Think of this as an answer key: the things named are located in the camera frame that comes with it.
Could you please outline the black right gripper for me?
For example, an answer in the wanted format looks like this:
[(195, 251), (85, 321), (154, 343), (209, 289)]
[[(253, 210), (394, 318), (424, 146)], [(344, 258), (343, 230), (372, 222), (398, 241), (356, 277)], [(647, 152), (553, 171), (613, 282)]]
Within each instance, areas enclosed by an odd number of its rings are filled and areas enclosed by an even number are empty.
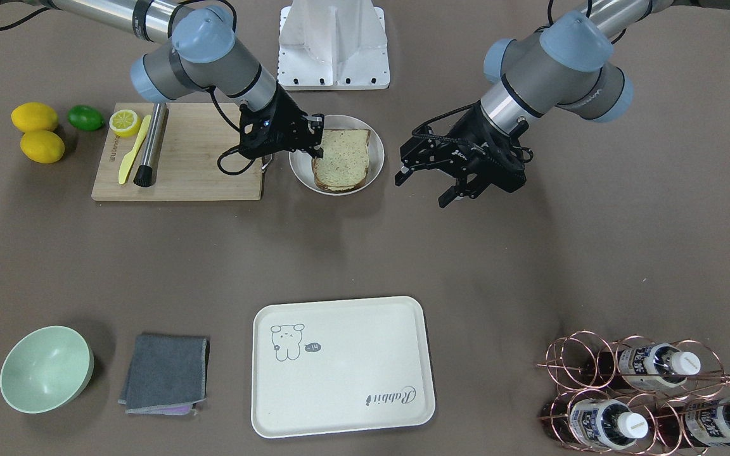
[(305, 152), (321, 159), (324, 113), (301, 110), (280, 85), (272, 101), (259, 111), (240, 106), (240, 154), (247, 159), (281, 152)]

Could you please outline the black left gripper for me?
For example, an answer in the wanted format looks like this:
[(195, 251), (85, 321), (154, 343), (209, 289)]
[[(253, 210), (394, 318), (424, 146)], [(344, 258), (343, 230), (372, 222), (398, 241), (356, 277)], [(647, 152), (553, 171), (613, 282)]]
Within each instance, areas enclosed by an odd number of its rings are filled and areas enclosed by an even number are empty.
[(402, 167), (394, 176), (401, 186), (419, 170), (439, 170), (455, 178), (455, 184), (438, 198), (440, 208), (454, 200), (476, 199), (488, 187), (514, 193), (525, 185), (525, 164), (530, 148), (520, 136), (529, 123), (524, 117), (513, 122), (511, 133), (497, 130), (479, 104), (468, 104), (431, 118), (414, 128), (400, 147)]

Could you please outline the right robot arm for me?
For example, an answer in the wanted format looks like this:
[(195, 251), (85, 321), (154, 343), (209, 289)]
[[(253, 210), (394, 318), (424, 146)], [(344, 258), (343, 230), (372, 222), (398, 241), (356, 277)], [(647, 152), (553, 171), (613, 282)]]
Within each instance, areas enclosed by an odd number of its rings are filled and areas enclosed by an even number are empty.
[(46, 1), (73, 13), (131, 32), (159, 48), (135, 61), (131, 81), (153, 103), (214, 89), (240, 107), (238, 152), (248, 159), (281, 152), (321, 158), (324, 116), (301, 110), (237, 36), (236, 15), (222, 6), (173, 1)]

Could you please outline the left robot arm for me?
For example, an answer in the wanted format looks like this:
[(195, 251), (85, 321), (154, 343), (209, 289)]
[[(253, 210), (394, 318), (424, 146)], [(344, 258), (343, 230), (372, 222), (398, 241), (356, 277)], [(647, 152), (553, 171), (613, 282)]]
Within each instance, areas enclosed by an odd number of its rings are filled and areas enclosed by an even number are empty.
[(488, 187), (514, 193), (525, 185), (533, 159), (520, 137), (548, 110), (559, 108), (590, 120), (610, 122), (632, 102), (634, 87), (611, 64), (615, 42), (632, 24), (681, 6), (681, 1), (586, 1), (539, 27), (528, 37), (496, 41), (485, 55), (490, 89), (456, 110), (460, 118), (445, 135), (428, 120), (400, 147), (397, 186), (420, 170), (439, 170), (455, 182), (438, 198), (445, 207), (475, 199)]

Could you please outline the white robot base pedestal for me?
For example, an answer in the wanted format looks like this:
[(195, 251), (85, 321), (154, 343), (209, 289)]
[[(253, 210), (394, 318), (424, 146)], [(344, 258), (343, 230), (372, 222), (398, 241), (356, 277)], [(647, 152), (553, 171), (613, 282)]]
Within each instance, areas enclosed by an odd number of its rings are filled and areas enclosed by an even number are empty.
[(289, 91), (387, 89), (385, 12), (371, 1), (293, 1), (280, 11), (278, 72)]

